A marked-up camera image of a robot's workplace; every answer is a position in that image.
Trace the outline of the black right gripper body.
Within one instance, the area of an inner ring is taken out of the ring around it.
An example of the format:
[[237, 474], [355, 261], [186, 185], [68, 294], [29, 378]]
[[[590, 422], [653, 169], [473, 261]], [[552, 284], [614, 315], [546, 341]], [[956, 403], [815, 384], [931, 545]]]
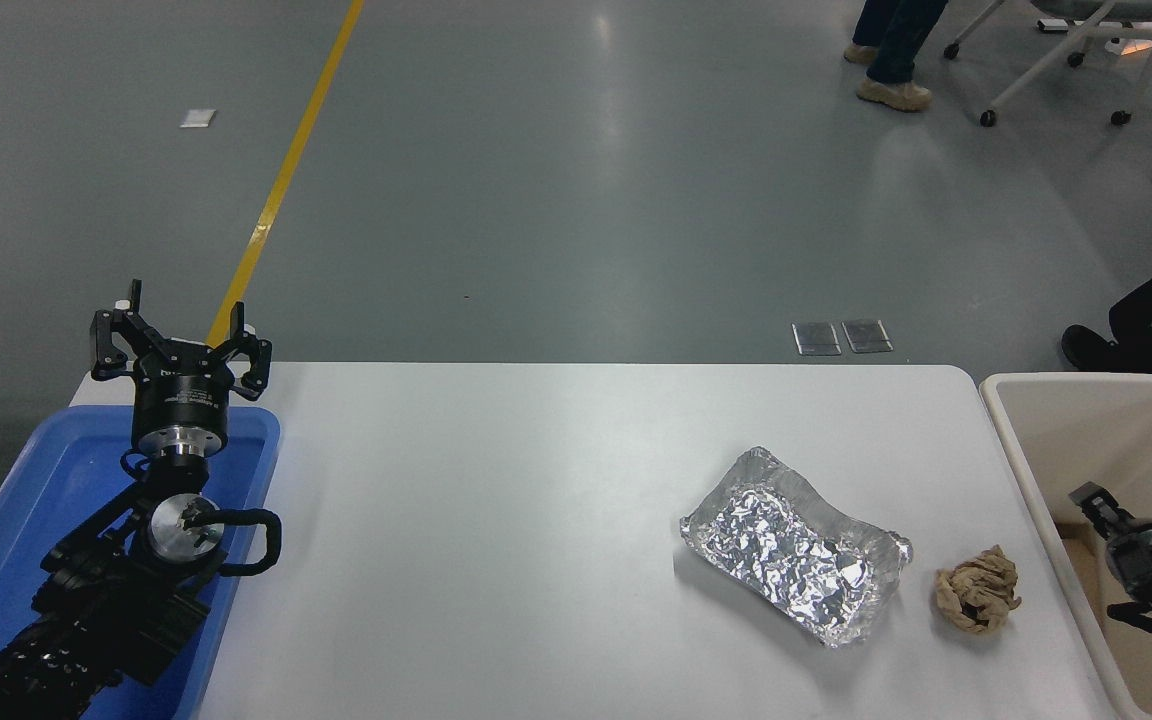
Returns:
[[1152, 525], [1111, 525], [1108, 569], [1129, 597], [1152, 605]]

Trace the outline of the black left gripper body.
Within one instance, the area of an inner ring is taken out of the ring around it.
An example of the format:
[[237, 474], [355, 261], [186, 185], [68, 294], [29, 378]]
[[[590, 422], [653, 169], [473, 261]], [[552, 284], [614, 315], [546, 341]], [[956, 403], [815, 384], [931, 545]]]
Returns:
[[132, 437], [172, 427], [228, 435], [233, 376], [221, 372], [210, 353], [198, 342], [169, 342], [165, 354], [147, 351], [134, 361]]

